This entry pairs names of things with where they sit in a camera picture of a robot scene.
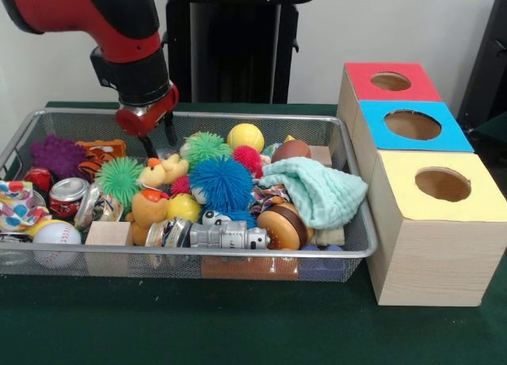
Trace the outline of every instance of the brown ball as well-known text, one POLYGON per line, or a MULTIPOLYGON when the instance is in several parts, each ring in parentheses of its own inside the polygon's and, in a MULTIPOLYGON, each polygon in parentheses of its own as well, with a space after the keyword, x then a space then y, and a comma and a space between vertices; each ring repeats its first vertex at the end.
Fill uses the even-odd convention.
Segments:
POLYGON ((310 147, 300 139, 288 141, 280 146, 275 151, 271 163, 294 157, 311 158, 310 147))
POLYGON ((271 238, 269 249, 299 250, 314 235, 314 231, 304 225, 298 211, 290 203, 275 204, 262 212, 257 219, 257 226, 268 231, 271 238))

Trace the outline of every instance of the red box lid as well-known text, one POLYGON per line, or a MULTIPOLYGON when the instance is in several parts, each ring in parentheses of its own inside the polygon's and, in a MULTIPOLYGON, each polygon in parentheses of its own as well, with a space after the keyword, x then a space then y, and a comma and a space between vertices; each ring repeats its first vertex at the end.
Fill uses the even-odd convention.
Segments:
POLYGON ((359 101, 442 101, 418 63, 346 63, 359 101))

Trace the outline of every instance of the baseball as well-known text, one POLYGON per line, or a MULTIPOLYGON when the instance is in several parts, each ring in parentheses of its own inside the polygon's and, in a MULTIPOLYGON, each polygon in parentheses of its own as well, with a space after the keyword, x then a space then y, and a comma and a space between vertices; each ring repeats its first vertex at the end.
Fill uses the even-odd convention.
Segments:
MULTIPOLYGON (((67 222, 54 222, 41 228, 33 238, 34 244, 81 245, 81 235, 67 222)), ((76 252, 35 251, 35 260, 45 268, 64 268, 76 260, 76 252)))

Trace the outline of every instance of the purple spiky toy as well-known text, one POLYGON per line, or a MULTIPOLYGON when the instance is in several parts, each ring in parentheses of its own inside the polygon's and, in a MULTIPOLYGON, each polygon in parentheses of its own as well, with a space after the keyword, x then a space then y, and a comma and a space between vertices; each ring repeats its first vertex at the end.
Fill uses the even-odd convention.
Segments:
POLYGON ((30 148, 34 157, 33 165, 43 167, 60 179, 81 177, 86 175, 79 171, 78 165, 86 160, 86 149, 76 145, 74 141, 48 135, 43 143, 34 142, 30 148))

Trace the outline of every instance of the hole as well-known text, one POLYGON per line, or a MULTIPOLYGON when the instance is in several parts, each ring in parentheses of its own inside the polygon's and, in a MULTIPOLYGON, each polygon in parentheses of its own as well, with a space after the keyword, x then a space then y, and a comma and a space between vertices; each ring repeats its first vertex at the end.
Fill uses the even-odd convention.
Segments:
POLYGON ((396 110, 383 120, 396 135, 419 141, 434 139, 442 132, 442 126, 437 120, 414 110, 396 110))
POLYGON ((374 86, 393 92, 407 90, 412 86, 408 78, 396 72, 380 72, 374 74, 371 81, 374 86))
POLYGON ((415 177, 415 184, 426 195, 453 203, 465 200, 471 193, 470 181, 444 167, 422 169, 415 177))

